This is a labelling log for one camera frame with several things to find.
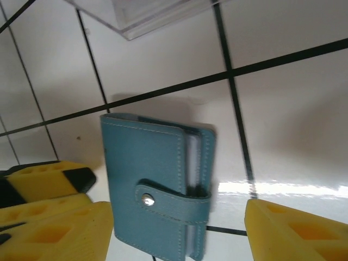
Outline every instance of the yellow foam block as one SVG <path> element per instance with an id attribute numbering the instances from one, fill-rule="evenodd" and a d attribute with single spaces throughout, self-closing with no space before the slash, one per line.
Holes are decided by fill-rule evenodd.
<path id="1" fill-rule="evenodd" d="M 90 203 L 91 199 L 86 194 L 75 194 L 2 208 L 0 209 L 0 228 L 16 223 L 44 219 Z"/>
<path id="2" fill-rule="evenodd" d="M 6 230 L 0 261 L 105 261 L 112 229 L 110 203 L 88 204 Z"/>
<path id="3" fill-rule="evenodd" d="M 341 222 L 249 200 L 245 227 L 254 261 L 348 260 L 348 225 Z"/>
<path id="4" fill-rule="evenodd" d="M 86 165 L 70 161 L 27 167 L 6 179 L 26 202 L 86 192 L 95 182 Z"/>

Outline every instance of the clear plastic box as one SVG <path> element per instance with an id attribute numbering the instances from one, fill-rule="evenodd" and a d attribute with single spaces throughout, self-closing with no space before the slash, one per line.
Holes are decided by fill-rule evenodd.
<path id="1" fill-rule="evenodd" d="M 210 0 L 65 0 L 127 40 L 195 15 Z"/>

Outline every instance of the blue wallet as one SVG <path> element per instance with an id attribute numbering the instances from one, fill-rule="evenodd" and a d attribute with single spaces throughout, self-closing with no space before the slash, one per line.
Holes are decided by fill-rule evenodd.
<path id="1" fill-rule="evenodd" d="M 214 132 L 122 113 L 101 122 L 116 237 L 162 260 L 202 260 Z"/>

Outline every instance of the grout line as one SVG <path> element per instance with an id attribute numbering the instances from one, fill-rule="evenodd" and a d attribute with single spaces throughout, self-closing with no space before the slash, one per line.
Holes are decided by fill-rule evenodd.
<path id="1" fill-rule="evenodd" d="M 84 116 L 84 115 L 91 114 L 91 113 L 96 113 L 98 111 L 111 109 L 111 108 L 119 107 L 122 105 L 134 103 L 134 102 L 147 100 L 147 99 L 158 97 L 161 95 L 170 94 L 172 92 L 182 91 L 182 90 L 190 89 L 190 88 L 193 88 L 196 86 L 200 86 L 200 85 L 204 85 L 204 84 L 208 84 L 208 83 L 213 83 L 213 82 L 218 82 L 218 81 L 224 80 L 226 78 L 227 78 L 227 72 L 219 72 L 219 73 L 205 76 L 205 77 L 202 77 L 199 79 L 190 80 L 188 82 L 179 83 L 179 84 L 165 87 L 165 88 L 155 90 L 155 91 L 150 91 L 150 92 L 147 92 L 145 94 L 135 95 L 135 96 L 132 96 L 130 98 L 125 98 L 125 99 L 122 99 L 119 101 L 115 101 L 115 102 L 111 102 L 108 104 L 96 106 L 96 107 L 93 107 L 93 108 L 90 108 L 87 110 L 78 111 L 76 113 L 68 114 L 68 115 L 54 118 L 51 120 L 47 120 L 47 121 L 39 122 L 36 124 L 28 125 L 28 126 L 25 126 L 22 128 L 10 130 L 8 132 L 0 133 L 0 137 L 5 136 L 5 135 L 9 135 L 9 134 L 13 134 L 13 133 L 26 131 L 26 130 L 33 129 L 33 128 L 38 128 L 40 126 L 50 125 L 50 124 L 60 122 L 60 121 L 73 119 L 73 118 Z"/>
<path id="2" fill-rule="evenodd" d="M 6 13 L 5 13 L 5 9 L 4 9 L 4 6 L 2 5 L 1 0 L 0 0 L 0 9 L 1 9 L 1 12 L 2 12 L 2 14 L 3 14 L 5 20 L 6 20 L 6 21 L 9 21 L 9 20 L 7 20 L 7 15 L 6 15 Z M 23 58 L 22 58 L 20 49 L 19 49 L 19 47 L 18 47 L 16 38 L 15 38 L 15 36 L 14 36 L 14 33 L 13 33 L 13 31 L 12 31 L 10 25 L 8 25 L 8 29 L 9 29 L 9 32 L 10 32 L 10 35 L 11 35 L 13 44 L 14 44 L 14 46 L 15 46 L 15 48 L 16 48 L 17 55 L 18 55 L 18 57 L 19 57 L 19 59 L 20 59 L 20 62 L 21 62 L 21 65 L 22 65 L 24 74 L 26 75 L 27 81 L 28 81 L 28 83 L 29 83 L 30 90 L 32 91 L 32 95 L 33 95 L 33 97 L 34 97 L 36 106 L 37 106 L 37 108 L 38 108 L 38 110 L 39 110 L 39 114 L 40 114 L 40 116 L 41 116 L 41 119 L 42 119 L 42 121 L 45 121 L 44 115 L 42 114 L 42 110 L 41 110 L 40 105 L 39 105 L 39 100 L 38 100 L 38 98 L 37 98 L 37 96 L 36 96 L 36 94 L 35 94 L 35 91 L 34 91 L 34 88 L 33 88 L 33 85 L 32 85 L 32 81 L 30 80 L 30 77 L 29 77 L 27 68 L 26 68 L 26 66 L 25 66 L 25 64 L 24 64 L 24 61 L 23 61 Z M 55 157 L 57 158 L 57 160 L 59 160 L 58 154 L 57 154 L 57 150 L 56 150 L 55 147 L 54 147 L 53 140 L 52 140 L 51 135 L 50 135 L 50 133 L 49 133 L 49 131 L 48 131 L 48 128 L 47 128 L 46 125 L 45 125 L 44 127 L 45 127 L 45 130 L 46 130 L 46 133 L 47 133 L 49 142 L 51 143 L 51 146 L 52 146 L 52 150 L 53 150 L 53 152 L 54 152 L 54 155 L 55 155 Z"/>
<path id="3" fill-rule="evenodd" d="M 31 6 L 34 2 L 35 0 L 27 1 L 21 8 L 19 8 L 19 10 L 13 16 L 10 17 L 10 19 L 6 19 L 6 23 L 4 23 L 0 27 L 0 33 L 2 33 L 6 28 L 8 28 L 10 24 L 12 24 L 21 14 L 23 14 L 24 11 L 27 10 L 29 6 Z"/>
<path id="4" fill-rule="evenodd" d="M 0 122 L 1 122 L 2 127 L 4 128 L 4 131 L 6 131 L 5 123 L 4 123 L 4 121 L 2 120 L 1 115 L 0 115 Z M 11 147 L 11 149 L 12 149 L 12 151 L 13 151 L 13 154 L 15 155 L 15 158 L 16 158 L 16 160 L 17 160 L 17 163 L 18 163 L 18 165 L 20 165 L 20 161 L 19 161 L 19 159 L 18 159 L 17 153 L 16 153 L 15 148 L 14 148 L 14 146 L 13 146 L 13 144 L 12 144 L 12 141 L 11 141 L 11 139 L 10 139 L 10 136 L 9 136 L 9 135 L 6 135 L 6 136 L 7 136 L 7 139 L 8 139 L 8 141 L 9 141 L 10 147 Z"/>
<path id="5" fill-rule="evenodd" d="M 213 5 L 213 9 L 215 14 L 217 29 L 219 32 L 223 60 L 225 61 L 225 67 L 228 72 L 229 89 L 231 91 L 235 119 L 237 121 L 237 126 L 238 126 L 239 139 L 240 139 L 241 149 L 243 151 L 243 156 L 244 156 L 246 176 L 247 176 L 248 183 L 250 185 L 250 196 L 251 198 L 257 198 L 255 178 L 252 171 L 251 159 L 250 159 L 250 154 L 248 150 L 248 143 L 247 143 L 245 128 L 243 124 L 243 117 L 241 114 L 241 109 L 240 109 L 240 104 L 238 99 L 237 86 L 235 84 L 235 80 L 233 77 L 232 60 L 228 50 L 227 38 L 225 34 L 225 29 L 223 26 L 220 4 L 216 3 L 214 0 L 212 2 L 215 3 Z"/>
<path id="6" fill-rule="evenodd" d="M 247 236 L 245 230 L 238 230 L 238 229 L 232 229 L 232 228 L 207 226 L 207 231 L 214 231 L 214 232 L 220 232 L 220 233 L 226 233 L 226 234 L 232 234 L 232 235 L 243 235 L 245 237 Z"/>
<path id="7" fill-rule="evenodd" d="M 299 52 L 286 54 L 280 57 L 272 58 L 259 63 L 242 66 L 233 70 L 233 76 L 241 76 L 244 74 L 257 72 L 272 67 L 293 63 L 295 61 L 301 61 L 308 58 L 313 58 L 323 54 L 333 53 L 336 51 L 344 50 L 348 48 L 348 38 L 330 42 L 325 45 L 316 46 L 313 48 L 305 49 Z"/>
<path id="8" fill-rule="evenodd" d="M 86 47 L 87 47 L 87 50 L 88 50 L 88 55 L 89 55 L 89 58 L 91 59 L 91 62 L 92 62 L 94 74 L 95 74 L 95 76 L 96 76 L 96 79 L 97 79 L 97 82 L 98 82 L 98 86 L 99 86 L 100 92 L 101 92 L 101 94 L 102 94 L 102 98 L 103 98 L 104 104 L 108 104 L 107 98 L 106 98 L 106 96 L 105 96 L 105 92 L 104 92 L 102 80 L 101 80 L 101 78 L 100 78 L 100 76 L 99 76 L 97 64 L 96 64 L 96 62 L 95 62 L 95 60 L 94 60 L 92 48 L 91 48 L 91 46 L 90 46 L 90 43 L 89 43 L 89 40 L 88 40 L 88 37 L 87 37 L 87 34 L 86 34 L 85 25 L 84 25 L 84 23 L 83 23 L 80 10 L 78 10 L 77 8 L 76 8 L 76 14 L 77 14 L 78 22 L 79 22 L 79 24 L 80 24 L 80 28 L 81 28 L 81 31 L 82 31 L 82 34 L 83 34 L 83 38 L 84 38 L 85 43 L 86 43 Z"/>

